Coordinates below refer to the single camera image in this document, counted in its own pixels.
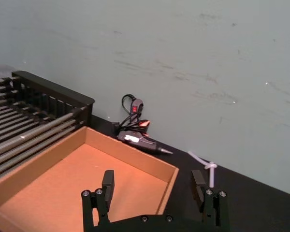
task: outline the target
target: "gray wall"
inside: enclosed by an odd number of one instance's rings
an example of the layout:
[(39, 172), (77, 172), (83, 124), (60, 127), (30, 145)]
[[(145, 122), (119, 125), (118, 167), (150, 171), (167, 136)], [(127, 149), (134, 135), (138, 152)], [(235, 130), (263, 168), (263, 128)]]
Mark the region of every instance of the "gray wall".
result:
[(1, 0), (0, 63), (290, 193), (290, 0)]

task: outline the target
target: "black tabletop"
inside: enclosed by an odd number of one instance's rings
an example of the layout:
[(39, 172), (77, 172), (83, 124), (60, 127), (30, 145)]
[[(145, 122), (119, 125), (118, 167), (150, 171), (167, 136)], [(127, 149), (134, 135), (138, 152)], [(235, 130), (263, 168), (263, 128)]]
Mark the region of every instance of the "black tabletop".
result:
[[(90, 126), (115, 137), (111, 122), (93, 116)], [(186, 152), (161, 146), (173, 154), (156, 157), (179, 168), (165, 213), (201, 220), (192, 196), (191, 170), (200, 170), (205, 178), (208, 171)], [(290, 194), (220, 166), (215, 169), (215, 188), (228, 194), (232, 232), (290, 232)]]

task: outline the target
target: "black cable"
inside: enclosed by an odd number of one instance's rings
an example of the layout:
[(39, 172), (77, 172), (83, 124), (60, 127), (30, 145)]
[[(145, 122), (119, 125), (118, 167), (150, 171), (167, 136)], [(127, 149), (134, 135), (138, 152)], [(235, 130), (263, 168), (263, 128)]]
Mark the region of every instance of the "black cable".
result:
[(141, 133), (146, 133), (146, 128), (140, 127), (140, 124), (142, 124), (143, 122), (147, 122), (148, 120), (145, 120), (145, 119), (139, 120), (139, 117), (141, 116), (141, 112), (131, 113), (124, 105), (126, 98), (130, 98), (132, 102), (134, 100), (136, 100), (136, 97), (134, 97), (132, 94), (126, 94), (125, 96), (122, 97), (121, 105), (129, 116), (126, 117), (119, 124), (118, 131), (121, 131), (121, 130), (122, 131), (137, 131), (137, 132), (141, 132)]
[(129, 115), (129, 114), (130, 114), (130, 110), (127, 110), (127, 108), (126, 108), (125, 105), (124, 105), (125, 98), (128, 98), (128, 97), (131, 99), (131, 101), (134, 101), (134, 100), (136, 99), (136, 97), (133, 96), (132, 94), (126, 94), (126, 95), (123, 96), (122, 99), (121, 99), (121, 105), (122, 105), (122, 107), (124, 108), (124, 110), (127, 112), (127, 114)]

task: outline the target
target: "open cardboard box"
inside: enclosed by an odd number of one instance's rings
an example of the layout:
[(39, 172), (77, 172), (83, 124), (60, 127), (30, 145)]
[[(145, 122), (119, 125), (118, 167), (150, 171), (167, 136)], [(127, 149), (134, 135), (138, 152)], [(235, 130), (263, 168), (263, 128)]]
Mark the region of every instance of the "open cardboard box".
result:
[(83, 127), (0, 178), (0, 230), (83, 231), (81, 192), (100, 188), (110, 169), (111, 222), (163, 213), (178, 169)]

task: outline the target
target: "screw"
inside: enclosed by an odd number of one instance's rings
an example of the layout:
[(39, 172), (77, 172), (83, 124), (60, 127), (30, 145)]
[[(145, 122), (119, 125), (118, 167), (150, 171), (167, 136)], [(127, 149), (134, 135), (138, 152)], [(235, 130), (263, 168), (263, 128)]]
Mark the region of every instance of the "screw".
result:
[(147, 216), (142, 216), (141, 220), (142, 220), (142, 222), (147, 222), (148, 221), (148, 217)]
[(213, 194), (212, 190), (210, 190), (210, 189), (207, 189), (205, 192), (206, 192), (208, 195), (212, 195), (212, 194)]
[(221, 191), (221, 192), (219, 193), (219, 195), (222, 196), (222, 197), (227, 196), (227, 194), (226, 194), (224, 191)]
[(96, 191), (96, 193), (97, 193), (97, 194), (102, 194), (103, 191), (102, 191), (102, 189), (100, 188), (100, 189), (98, 189), (98, 190)]
[(85, 190), (84, 192), (83, 192), (83, 196), (88, 196), (89, 195), (89, 191), (88, 190)]
[(167, 222), (171, 222), (171, 221), (173, 221), (173, 218), (172, 218), (172, 216), (170, 216), (170, 215), (167, 215), (167, 216), (165, 217), (165, 219), (166, 219)]

